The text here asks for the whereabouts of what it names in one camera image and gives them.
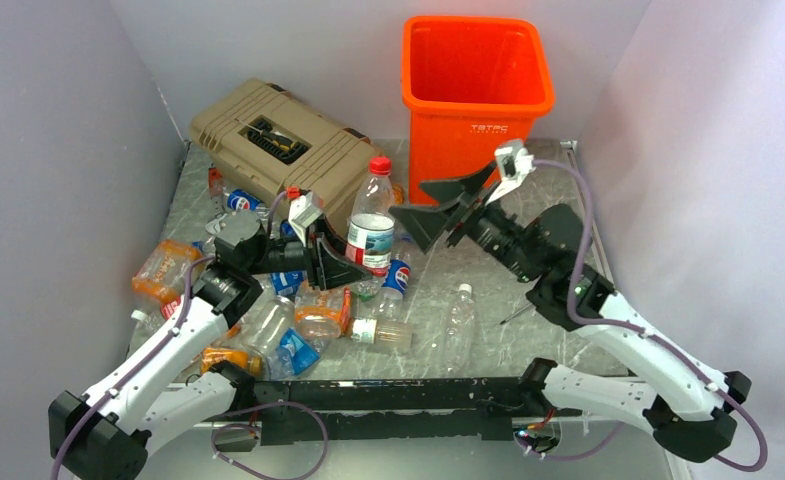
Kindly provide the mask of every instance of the white bottle cap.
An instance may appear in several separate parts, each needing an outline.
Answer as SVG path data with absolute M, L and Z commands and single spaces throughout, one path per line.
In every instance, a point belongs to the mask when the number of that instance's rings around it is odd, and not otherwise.
M 130 318 L 137 322 L 144 322 L 148 319 L 148 314 L 141 310 L 133 310 L 133 313 L 130 314 Z

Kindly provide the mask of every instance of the orange bin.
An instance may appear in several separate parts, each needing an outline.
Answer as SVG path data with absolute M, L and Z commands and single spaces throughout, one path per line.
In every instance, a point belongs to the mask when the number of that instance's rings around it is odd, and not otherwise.
M 522 20 L 413 17 L 404 25 L 401 77 L 415 204 L 435 203 L 420 181 L 483 168 L 495 147 L 527 138 L 554 105 L 539 34 Z

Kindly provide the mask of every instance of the pile of bottles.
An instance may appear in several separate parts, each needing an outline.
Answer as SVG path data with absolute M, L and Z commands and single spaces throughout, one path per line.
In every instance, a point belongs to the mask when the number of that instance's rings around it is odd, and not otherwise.
M 208 237 L 195 245 L 166 240 L 133 279 L 140 327 L 151 334 L 179 308 L 188 268 L 203 255 L 215 253 L 214 239 L 223 215 L 231 210 L 254 211 L 266 224 L 277 215 L 259 199 L 210 171 L 213 219 Z M 222 360 L 242 366 L 258 378 L 293 378 L 307 373 L 334 341 L 346 339 L 369 349 L 404 354 L 413 343 L 404 299 L 421 252 L 412 237 L 389 214 L 403 201 L 389 180 L 388 158 L 369 164 L 369 175 L 357 194 L 349 221 L 346 256 L 373 275 L 366 281 L 320 291 L 304 280 L 304 272 L 277 272 L 255 277 L 262 295 L 222 338 L 201 352 L 196 368 L 205 372 Z M 288 222 L 272 219 L 274 235 L 294 235 Z M 193 281 L 203 267 L 193 272 Z M 472 288 L 460 285 L 444 317 L 443 373 L 455 376 L 470 356 L 474 336 Z

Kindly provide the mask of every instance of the white wall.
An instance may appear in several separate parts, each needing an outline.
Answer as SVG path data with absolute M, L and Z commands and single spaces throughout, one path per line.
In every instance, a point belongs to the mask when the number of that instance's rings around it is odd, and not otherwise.
M 785 478 L 785 2 L 654 0 L 580 147 L 620 287 L 754 381 L 768 467 L 698 478 Z M 756 458 L 744 422 L 730 450 Z
M 650 0 L 111 0 L 184 135 L 246 78 L 276 82 L 374 138 L 404 138 L 403 25 L 424 14 L 539 29 L 557 95 L 532 135 L 576 139 Z
M 0 479 L 47 478 L 48 405 L 123 358 L 182 148 L 106 0 L 0 0 Z

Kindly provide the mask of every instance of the gray tabletop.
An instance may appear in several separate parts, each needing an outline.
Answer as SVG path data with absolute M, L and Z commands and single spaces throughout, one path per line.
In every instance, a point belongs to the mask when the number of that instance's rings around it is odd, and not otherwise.
M 392 159 L 393 182 L 406 186 L 409 144 L 406 141 L 375 141 Z M 569 152 L 556 142 L 529 145 L 536 158 L 571 164 Z M 206 237 L 204 225 L 213 217 L 206 190 L 206 152 L 192 146 L 186 159 L 163 237 L 184 242 Z M 517 191 L 505 196 L 503 208 L 518 214 L 517 222 L 527 224 L 545 208 L 567 203 L 579 214 L 582 206 L 573 179 L 562 171 L 540 168 L 527 177 Z M 608 273 L 603 250 L 596 239 L 587 263 Z M 527 312 L 507 325 L 503 318 L 524 306 L 530 285 L 520 284 L 503 266 L 484 254 L 474 242 L 462 240 L 448 249 L 440 240 L 412 265 L 405 296 L 402 321 L 413 325 L 413 346 L 405 355 L 379 352 L 341 338 L 324 352 L 322 360 L 302 376 L 304 379 L 430 378 L 440 376 L 439 354 L 443 334 L 442 314 L 460 283 L 472 286 L 477 305 L 477 329 L 472 358 L 465 376 L 517 376 L 534 357 L 556 360 L 571 368 L 595 375 L 626 375 L 627 369 L 599 347 L 567 334 L 542 316 Z M 356 302 L 356 314 L 364 305 Z M 131 347 L 144 341 L 136 329 Z

